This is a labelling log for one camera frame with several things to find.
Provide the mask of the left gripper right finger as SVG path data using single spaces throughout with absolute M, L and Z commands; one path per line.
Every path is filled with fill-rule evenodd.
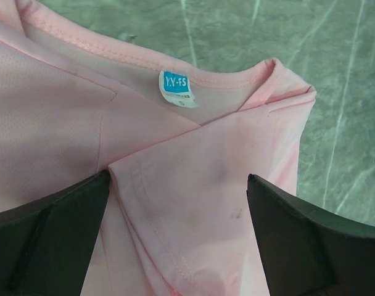
M 249 175 L 247 200 L 270 295 L 375 295 L 375 226 Z

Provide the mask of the pink t shirt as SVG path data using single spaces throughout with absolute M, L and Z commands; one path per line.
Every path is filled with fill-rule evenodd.
M 268 295 L 247 177 L 295 194 L 315 96 L 278 59 L 207 72 L 0 1 L 0 212 L 108 168 L 84 295 Z

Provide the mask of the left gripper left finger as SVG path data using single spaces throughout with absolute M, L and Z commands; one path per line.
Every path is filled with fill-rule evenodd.
M 0 212 L 0 295 L 79 295 L 109 197 L 103 170 Z

